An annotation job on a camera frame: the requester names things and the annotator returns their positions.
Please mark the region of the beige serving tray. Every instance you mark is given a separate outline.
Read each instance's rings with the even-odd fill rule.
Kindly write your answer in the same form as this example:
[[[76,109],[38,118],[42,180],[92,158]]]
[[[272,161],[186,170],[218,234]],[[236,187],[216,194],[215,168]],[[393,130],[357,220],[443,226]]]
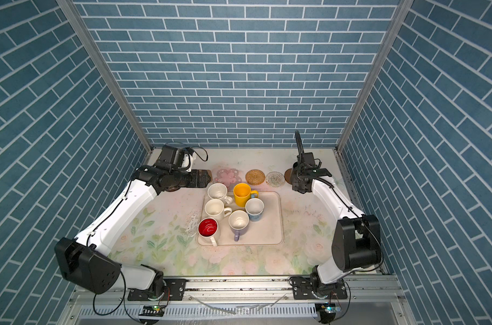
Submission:
[[[220,237],[217,239],[219,246],[266,246],[278,245],[283,242],[283,222],[281,215],[280,196],[276,192],[260,192],[260,200],[264,203],[262,217],[257,222],[250,222],[247,232],[241,235],[237,242],[234,241],[232,228],[228,224],[228,216],[219,223]]]

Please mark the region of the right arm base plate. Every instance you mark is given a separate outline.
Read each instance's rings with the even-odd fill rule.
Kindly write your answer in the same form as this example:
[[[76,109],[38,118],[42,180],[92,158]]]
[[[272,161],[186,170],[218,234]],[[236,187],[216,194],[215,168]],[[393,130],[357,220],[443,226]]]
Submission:
[[[341,280],[333,284],[323,284],[318,278],[292,276],[288,279],[295,300],[347,299],[346,285]]]

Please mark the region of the brown wooden round coaster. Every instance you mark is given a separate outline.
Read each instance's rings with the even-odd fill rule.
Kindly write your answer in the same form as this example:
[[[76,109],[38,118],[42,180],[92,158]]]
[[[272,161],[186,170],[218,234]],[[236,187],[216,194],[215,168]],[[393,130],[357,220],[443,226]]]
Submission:
[[[284,173],[284,178],[285,178],[285,181],[292,185],[292,168],[290,169],[287,169]]]

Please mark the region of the pink flower coaster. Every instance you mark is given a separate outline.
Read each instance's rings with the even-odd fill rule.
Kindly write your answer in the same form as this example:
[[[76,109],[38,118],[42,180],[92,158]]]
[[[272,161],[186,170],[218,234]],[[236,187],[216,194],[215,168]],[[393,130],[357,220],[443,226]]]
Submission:
[[[219,169],[216,172],[214,181],[224,184],[229,190],[243,182],[237,169]]]

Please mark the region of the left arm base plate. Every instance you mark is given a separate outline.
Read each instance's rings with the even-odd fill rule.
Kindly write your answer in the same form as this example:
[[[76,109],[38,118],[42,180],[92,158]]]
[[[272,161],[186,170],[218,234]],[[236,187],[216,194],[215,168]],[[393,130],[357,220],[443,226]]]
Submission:
[[[130,289],[128,301],[182,301],[187,280],[166,278],[147,290]]]

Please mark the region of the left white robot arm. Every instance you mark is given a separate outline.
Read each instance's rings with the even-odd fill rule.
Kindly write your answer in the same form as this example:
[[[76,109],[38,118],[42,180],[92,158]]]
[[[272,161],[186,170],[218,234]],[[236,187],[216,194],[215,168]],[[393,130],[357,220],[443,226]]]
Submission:
[[[161,271],[117,263],[109,253],[138,213],[162,192],[208,186],[212,174],[193,168],[197,158],[192,147],[166,144],[152,165],[137,168],[123,192],[95,221],[74,238],[61,238],[56,244],[61,276],[97,295],[123,287],[144,291],[149,299],[162,298],[166,284]]]

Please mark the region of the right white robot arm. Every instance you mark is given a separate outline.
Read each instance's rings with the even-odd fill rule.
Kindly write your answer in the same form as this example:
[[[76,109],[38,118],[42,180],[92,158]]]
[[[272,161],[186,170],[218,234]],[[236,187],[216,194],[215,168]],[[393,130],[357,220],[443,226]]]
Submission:
[[[335,189],[331,173],[311,152],[300,152],[293,164],[291,183],[294,191],[318,197],[336,221],[331,254],[316,266],[312,279],[317,286],[333,284],[355,271],[380,267],[383,261],[380,222],[356,208]]]

